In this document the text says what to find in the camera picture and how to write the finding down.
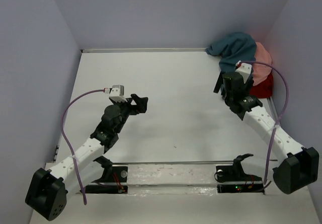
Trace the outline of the teal blue t shirt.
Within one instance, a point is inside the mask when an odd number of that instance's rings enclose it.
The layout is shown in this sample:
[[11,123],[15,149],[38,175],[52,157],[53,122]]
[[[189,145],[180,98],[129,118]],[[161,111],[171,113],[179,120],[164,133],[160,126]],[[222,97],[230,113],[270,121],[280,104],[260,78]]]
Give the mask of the teal blue t shirt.
[[208,55],[221,58],[219,68],[223,72],[234,71],[239,61],[255,61],[256,50],[252,36],[242,32],[231,33],[205,49]]

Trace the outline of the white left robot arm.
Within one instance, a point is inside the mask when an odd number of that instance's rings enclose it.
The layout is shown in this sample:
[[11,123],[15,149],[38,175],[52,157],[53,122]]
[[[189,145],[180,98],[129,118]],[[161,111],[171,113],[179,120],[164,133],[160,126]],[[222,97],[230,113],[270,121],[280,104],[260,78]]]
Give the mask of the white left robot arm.
[[85,195],[88,184],[111,177],[113,164],[104,154],[119,139],[128,117],[147,111],[147,97],[131,94],[109,99],[112,104],[105,108],[100,123],[76,151],[48,170],[40,168],[33,174],[25,203],[48,221],[61,214],[72,196]]

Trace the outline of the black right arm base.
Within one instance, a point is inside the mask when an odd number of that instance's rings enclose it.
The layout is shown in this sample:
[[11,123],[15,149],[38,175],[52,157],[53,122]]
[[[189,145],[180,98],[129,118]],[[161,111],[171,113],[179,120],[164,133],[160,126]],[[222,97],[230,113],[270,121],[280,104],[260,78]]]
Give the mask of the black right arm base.
[[217,165],[214,179],[217,192],[222,193],[264,193],[272,183],[263,182],[265,164],[253,154],[239,155],[229,165]]

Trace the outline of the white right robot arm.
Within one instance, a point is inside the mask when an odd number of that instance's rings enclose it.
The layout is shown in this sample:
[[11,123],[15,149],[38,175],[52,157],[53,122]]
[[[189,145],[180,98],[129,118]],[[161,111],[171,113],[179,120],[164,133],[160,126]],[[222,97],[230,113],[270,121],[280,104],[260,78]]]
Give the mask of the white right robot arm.
[[214,88],[221,93],[230,111],[243,123],[252,128],[268,145],[268,150],[276,157],[256,159],[254,154],[237,156],[231,165],[218,166],[215,179],[219,183],[244,181],[249,176],[269,180],[285,194],[291,194],[318,178],[319,153],[313,148],[305,148],[286,133],[267,112],[263,103],[249,95],[251,81],[239,72],[222,71]]

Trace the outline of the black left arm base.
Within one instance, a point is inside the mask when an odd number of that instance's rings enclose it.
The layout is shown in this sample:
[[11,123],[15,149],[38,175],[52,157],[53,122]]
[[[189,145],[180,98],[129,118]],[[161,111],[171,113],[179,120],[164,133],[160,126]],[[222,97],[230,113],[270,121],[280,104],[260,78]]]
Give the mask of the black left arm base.
[[127,166],[98,157],[80,172],[86,194],[127,194]]

